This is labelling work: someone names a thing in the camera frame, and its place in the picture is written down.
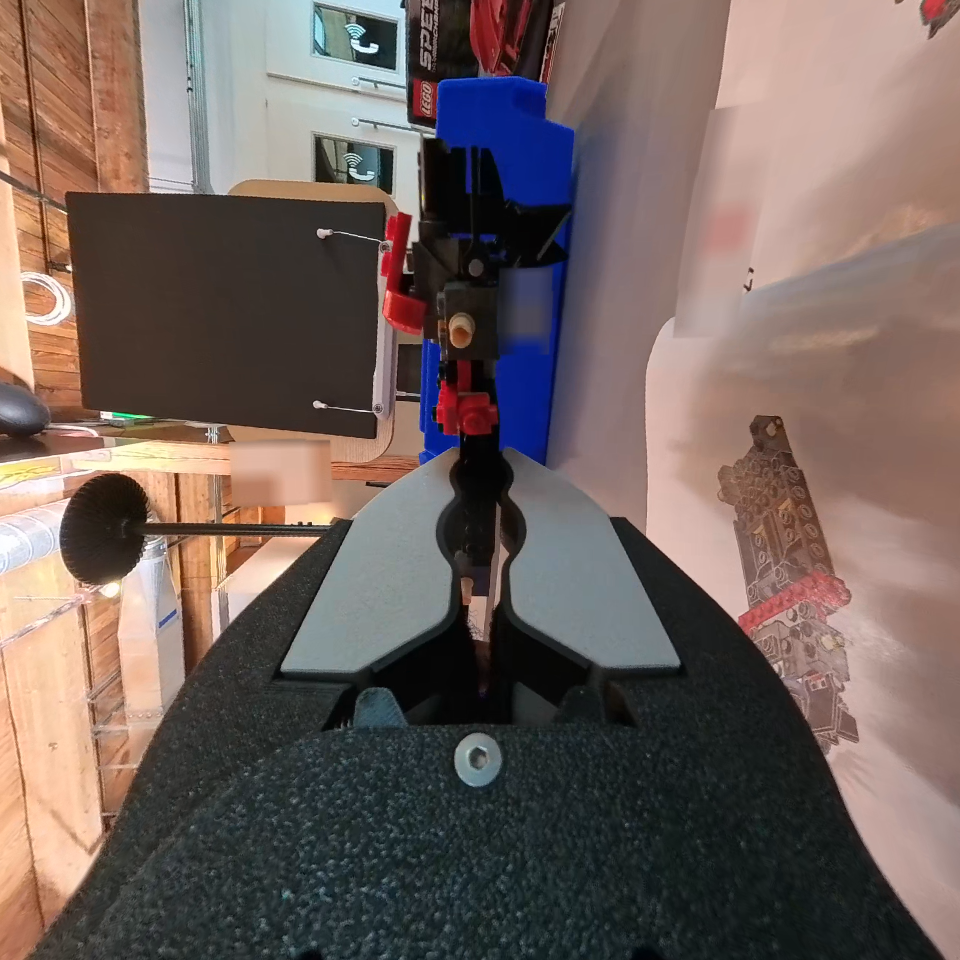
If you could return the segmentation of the black floor lamp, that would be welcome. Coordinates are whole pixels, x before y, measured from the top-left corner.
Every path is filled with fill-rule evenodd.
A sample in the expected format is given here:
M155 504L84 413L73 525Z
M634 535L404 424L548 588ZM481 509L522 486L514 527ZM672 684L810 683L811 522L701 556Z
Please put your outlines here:
M105 473L84 483L68 501L58 530L66 570L87 586L103 586L131 573L157 539L314 538L330 524L163 522L152 519L152 504L138 482Z

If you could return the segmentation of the black dome device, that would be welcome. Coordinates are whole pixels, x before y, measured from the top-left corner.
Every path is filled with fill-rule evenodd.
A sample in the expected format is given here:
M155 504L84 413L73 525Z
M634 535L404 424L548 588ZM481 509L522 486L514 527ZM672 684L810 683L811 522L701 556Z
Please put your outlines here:
M41 434L51 424L47 406L30 390L15 383L1 383L1 434L27 439Z

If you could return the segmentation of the red t-shaped lego piece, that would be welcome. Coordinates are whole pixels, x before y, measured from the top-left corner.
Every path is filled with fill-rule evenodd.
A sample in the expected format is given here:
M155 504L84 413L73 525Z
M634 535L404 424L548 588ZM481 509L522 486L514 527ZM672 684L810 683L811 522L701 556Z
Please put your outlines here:
M380 276L386 284L381 312L394 330L419 336L424 332L426 303L416 296L414 272L407 270L411 227L412 217L403 212L387 222L380 251Z

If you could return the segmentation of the lego car chassis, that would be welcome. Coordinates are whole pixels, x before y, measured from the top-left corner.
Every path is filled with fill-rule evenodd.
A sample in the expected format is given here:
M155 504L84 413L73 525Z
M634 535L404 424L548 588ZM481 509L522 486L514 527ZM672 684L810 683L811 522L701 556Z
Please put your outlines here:
M494 153L458 148L467 156L469 231L450 233L419 219L412 267L415 295L426 304L423 338L438 348L430 421L458 441L458 500L443 534L468 604L489 596L496 579L506 484L498 363L549 343L553 270L568 257L560 238L572 203L508 198Z

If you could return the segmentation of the white instruction booklet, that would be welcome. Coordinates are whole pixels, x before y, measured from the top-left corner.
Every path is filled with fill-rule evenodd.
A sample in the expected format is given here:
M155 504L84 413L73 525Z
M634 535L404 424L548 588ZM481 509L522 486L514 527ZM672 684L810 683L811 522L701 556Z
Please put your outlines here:
M849 598L804 626L870 851L958 958L958 2L731 2L648 367L648 536L737 618L755 418Z

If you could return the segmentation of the black lego set box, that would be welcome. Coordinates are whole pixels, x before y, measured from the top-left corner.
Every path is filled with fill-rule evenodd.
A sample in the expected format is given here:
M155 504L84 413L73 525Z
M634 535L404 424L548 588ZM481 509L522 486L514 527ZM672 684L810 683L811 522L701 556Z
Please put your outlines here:
M407 118L433 129L444 80L520 77L548 83L561 1L405 2Z

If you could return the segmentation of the black board on wooden stand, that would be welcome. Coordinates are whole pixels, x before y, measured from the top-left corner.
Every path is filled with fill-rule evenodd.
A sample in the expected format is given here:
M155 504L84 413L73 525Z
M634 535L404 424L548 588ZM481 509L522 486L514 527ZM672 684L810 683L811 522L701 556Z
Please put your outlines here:
M350 463L390 447L384 191L252 179L65 204L84 408L329 439Z

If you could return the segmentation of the blue bin with black divider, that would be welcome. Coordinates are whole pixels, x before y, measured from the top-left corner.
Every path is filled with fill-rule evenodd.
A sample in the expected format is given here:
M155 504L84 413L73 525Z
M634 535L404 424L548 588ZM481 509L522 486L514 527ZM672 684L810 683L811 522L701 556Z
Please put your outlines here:
M445 80L438 89L435 138L450 146L479 146L493 152L508 198L525 204L572 204L573 130L546 118L546 87L521 78ZM570 219L560 235L568 253ZM567 259L553 270L553 312L549 342L533 352L515 352L497 365L501 412L500 452L515 450L546 462L550 411L561 326ZM457 449L456 437L439 433L429 409L437 399L439 351L422 333L420 428L421 462Z

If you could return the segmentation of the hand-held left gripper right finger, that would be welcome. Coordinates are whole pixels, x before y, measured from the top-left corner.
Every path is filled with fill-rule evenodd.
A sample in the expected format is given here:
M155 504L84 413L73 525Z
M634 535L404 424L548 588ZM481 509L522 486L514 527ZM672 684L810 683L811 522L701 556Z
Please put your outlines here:
M513 449L505 515L518 541L504 573L503 653L518 682L673 675L681 661L621 542L593 498Z

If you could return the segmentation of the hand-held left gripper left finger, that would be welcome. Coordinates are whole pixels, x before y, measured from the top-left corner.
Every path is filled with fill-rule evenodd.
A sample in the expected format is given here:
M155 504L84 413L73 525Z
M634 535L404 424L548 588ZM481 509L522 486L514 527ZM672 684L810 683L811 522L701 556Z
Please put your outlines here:
M453 621L452 561L441 520L454 501L450 449L359 510L280 666L284 679L354 682Z

